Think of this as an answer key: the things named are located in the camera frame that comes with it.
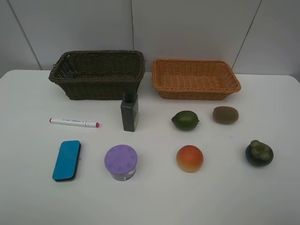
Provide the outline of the dark brown wicker basket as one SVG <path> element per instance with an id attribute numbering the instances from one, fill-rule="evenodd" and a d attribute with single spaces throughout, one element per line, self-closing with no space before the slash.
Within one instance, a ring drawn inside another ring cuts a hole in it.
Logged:
<path id="1" fill-rule="evenodd" d="M 138 91 L 144 73 L 139 51 L 70 51 L 53 65 L 49 80 L 71 100 L 121 100 L 124 91 Z"/>

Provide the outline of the orange red peach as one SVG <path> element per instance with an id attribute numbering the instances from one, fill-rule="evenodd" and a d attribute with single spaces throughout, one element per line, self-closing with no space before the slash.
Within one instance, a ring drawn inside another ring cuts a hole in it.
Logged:
<path id="1" fill-rule="evenodd" d="M 203 165 L 203 153 L 193 145 L 186 145 L 179 149 L 176 155 L 178 166 L 185 172 L 195 173 Z"/>

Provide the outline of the dark green rectangular bottle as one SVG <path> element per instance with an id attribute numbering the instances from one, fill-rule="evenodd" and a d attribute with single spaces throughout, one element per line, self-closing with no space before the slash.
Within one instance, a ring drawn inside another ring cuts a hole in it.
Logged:
<path id="1" fill-rule="evenodd" d="M 138 123 L 138 95 L 135 92 L 123 92 L 121 115 L 124 131 L 134 132 Z"/>

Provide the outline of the green lime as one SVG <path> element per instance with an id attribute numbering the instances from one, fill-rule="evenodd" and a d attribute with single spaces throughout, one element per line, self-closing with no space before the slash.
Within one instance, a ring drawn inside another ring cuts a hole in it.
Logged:
<path id="1" fill-rule="evenodd" d="M 199 123 L 198 116 L 193 111 L 180 111 L 172 117 L 171 121 L 176 128 L 182 131 L 193 130 Z"/>

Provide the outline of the brown kiwi fruit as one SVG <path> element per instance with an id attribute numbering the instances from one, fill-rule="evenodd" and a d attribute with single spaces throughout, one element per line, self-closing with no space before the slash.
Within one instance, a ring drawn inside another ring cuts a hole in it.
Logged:
<path id="1" fill-rule="evenodd" d="M 238 120 L 239 113 L 233 107 L 218 106 L 213 110 L 212 116 L 217 123 L 233 124 Z"/>

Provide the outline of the dark purple mangosteen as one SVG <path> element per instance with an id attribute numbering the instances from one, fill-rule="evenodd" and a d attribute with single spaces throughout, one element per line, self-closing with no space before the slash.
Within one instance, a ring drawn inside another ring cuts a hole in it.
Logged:
<path id="1" fill-rule="evenodd" d="M 274 153 L 272 148 L 265 143 L 252 140 L 245 150 L 245 156 L 252 166 L 263 167 L 272 162 Z"/>

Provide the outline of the purple lidded round can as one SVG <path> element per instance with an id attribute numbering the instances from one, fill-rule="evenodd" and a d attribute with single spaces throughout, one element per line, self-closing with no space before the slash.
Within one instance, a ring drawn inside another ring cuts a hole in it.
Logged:
<path id="1" fill-rule="evenodd" d="M 116 145 L 110 148 L 104 158 L 106 169 L 117 181 L 126 181 L 136 172 L 138 156 L 136 151 L 128 145 Z"/>

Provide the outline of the orange wicker basket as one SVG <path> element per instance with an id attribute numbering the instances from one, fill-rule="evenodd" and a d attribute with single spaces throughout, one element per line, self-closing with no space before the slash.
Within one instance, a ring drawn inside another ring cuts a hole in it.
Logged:
<path id="1" fill-rule="evenodd" d="M 241 90 L 222 60 L 157 59 L 152 63 L 152 83 L 164 99 L 223 100 Z"/>

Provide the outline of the blue whiteboard eraser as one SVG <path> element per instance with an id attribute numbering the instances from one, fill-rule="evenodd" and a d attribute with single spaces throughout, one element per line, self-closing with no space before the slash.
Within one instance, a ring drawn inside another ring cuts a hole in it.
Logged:
<path id="1" fill-rule="evenodd" d="M 61 143 L 52 179 L 56 182 L 71 181 L 76 177 L 81 143 L 78 140 Z"/>

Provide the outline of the white marker red caps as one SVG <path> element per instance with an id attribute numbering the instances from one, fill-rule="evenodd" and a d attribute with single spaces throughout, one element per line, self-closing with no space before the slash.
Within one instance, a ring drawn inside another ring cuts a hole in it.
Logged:
<path id="1" fill-rule="evenodd" d="M 52 124 L 86 127 L 86 128 L 99 128 L 98 122 L 83 121 L 83 120 L 68 120 L 68 119 L 54 119 L 50 118 L 49 122 Z"/>

